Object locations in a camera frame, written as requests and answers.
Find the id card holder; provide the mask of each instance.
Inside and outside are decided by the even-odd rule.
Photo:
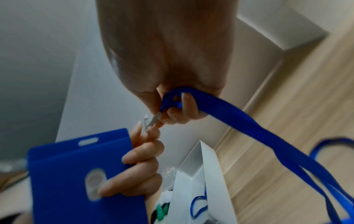
[[[129,168],[121,159],[132,149],[127,129],[32,148],[34,223],[147,224],[144,196],[100,198],[94,187]]]

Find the green object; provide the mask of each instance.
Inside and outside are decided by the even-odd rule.
[[[163,208],[163,214],[166,216],[167,213],[169,212],[169,205],[165,205],[165,207]]]
[[[165,216],[164,211],[162,210],[161,205],[156,207],[157,220],[161,222]]]

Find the wood grain surface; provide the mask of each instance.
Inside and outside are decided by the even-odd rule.
[[[323,41],[287,52],[248,113],[306,154],[323,138],[354,138],[354,13]],[[216,151],[240,224],[329,221],[324,198],[283,167],[268,147],[229,130]],[[330,147],[319,162],[354,195],[353,149]]]

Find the open cardboard box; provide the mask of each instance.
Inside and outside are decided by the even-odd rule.
[[[205,205],[208,210],[192,219],[193,198],[206,194],[208,201],[199,200],[194,214]],[[237,224],[229,192],[214,149],[200,141],[179,167],[173,187],[168,224]]]

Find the blue ribbon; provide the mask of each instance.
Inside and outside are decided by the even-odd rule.
[[[342,189],[335,178],[320,163],[314,160],[314,158],[307,156],[279,136],[262,128],[250,116],[232,104],[193,88],[180,87],[164,95],[160,111],[163,112],[163,110],[170,107],[182,108],[181,102],[173,100],[175,96],[181,96],[182,93],[192,94],[197,102],[199,110],[210,114],[236,130],[270,147],[274,151],[278,160],[285,167],[299,176],[325,198],[327,213],[333,224],[343,224],[346,222],[340,220],[326,193],[313,181],[304,169],[320,179],[325,187],[336,197],[338,202],[347,210],[350,217],[354,218],[352,216],[354,213],[354,198]],[[323,145],[317,146],[314,151],[319,151],[317,148],[321,147],[323,147]]]
[[[192,216],[193,219],[198,218],[198,216],[199,216],[200,214],[202,214],[203,212],[205,212],[206,210],[208,210],[208,206],[206,205],[206,206],[202,207],[201,209],[199,209],[198,212],[197,212],[195,215],[194,215],[194,213],[193,213],[194,204],[195,204],[196,201],[198,201],[198,200],[206,200],[206,201],[207,201],[207,189],[206,189],[206,188],[207,188],[207,186],[205,185],[205,188],[204,188],[204,195],[195,197],[195,198],[193,199],[192,203],[191,203],[191,211],[190,211],[190,212],[191,212],[191,216]]]

